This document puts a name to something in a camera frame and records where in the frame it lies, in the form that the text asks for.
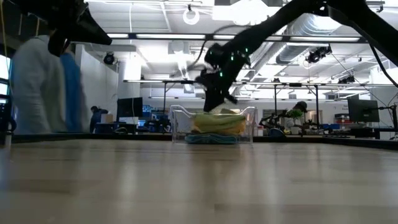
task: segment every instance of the transparent container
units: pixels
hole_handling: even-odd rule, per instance
[[[253,134],[254,127],[256,127],[256,107],[250,106],[246,109],[242,110],[242,112],[237,114],[222,114],[221,110],[219,113],[210,114],[212,118],[225,118],[232,116],[244,116],[244,118],[239,118],[238,126],[239,126],[239,134],[229,134],[224,133],[224,130],[217,130],[215,132],[212,131],[202,131],[198,132],[195,126],[195,119],[206,118],[203,115],[209,115],[206,113],[190,113],[184,107],[180,105],[173,105],[170,107],[170,117],[172,123],[172,137],[173,142],[187,142],[192,143],[192,139],[200,138],[200,144],[214,144],[214,138],[217,140],[221,139],[221,142],[218,141],[216,144],[242,144],[242,143],[252,143],[253,142]]]

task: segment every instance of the clear plastic bin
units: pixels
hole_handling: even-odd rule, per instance
[[[173,142],[189,142],[187,139],[192,137],[198,137],[201,135],[201,138],[205,138],[206,135],[209,136],[219,136],[226,137],[227,139],[235,139],[235,142],[229,141],[226,144],[241,144],[241,143],[252,143],[253,142],[253,134],[254,127],[256,126],[256,113],[257,109],[255,107],[247,107],[239,114],[221,114],[221,113],[212,113],[213,116],[244,116],[245,119],[242,121],[244,131],[241,131],[239,134],[220,134],[212,133],[212,132],[203,132],[198,133],[194,132],[194,120],[197,115],[203,115],[205,113],[190,113],[184,107],[180,105],[173,105],[170,108],[170,117],[172,123],[172,136]]]

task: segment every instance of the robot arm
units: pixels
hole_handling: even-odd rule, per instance
[[[23,13],[31,13],[56,27],[49,42],[51,54],[59,56],[71,41],[110,45],[112,39],[95,22],[83,0],[8,0]]]
[[[197,82],[206,87],[204,110],[210,111],[224,103],[224,98],[236,103],[228,90],[243,65],[250,65],[249,55],[269,36],[303,13],[330,16],[335,21],[354,28],[398,65],[398,45],[389,42],[398,37],[398,31],[372,12],[365,0],[292,0],[268,20],[242,31],[223,46],[215,44],[209,48],[205,61],[213,67],[213,72],[202,72],[197,78]]]

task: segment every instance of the green plant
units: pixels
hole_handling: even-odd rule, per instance
[[[297,119],[300,118],[301,116],[303,116],[303,112],[300,110],[290,110],[289,112],[287,112],[287,115],[290,116],[293,119]]]

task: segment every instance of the computer monitor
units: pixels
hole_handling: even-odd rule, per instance
[[[352,122],[380,122],[376,100],[348,99],[348,111]]]
[[[118,116],[116,118],[142,117],[142,97],[118,99]]]

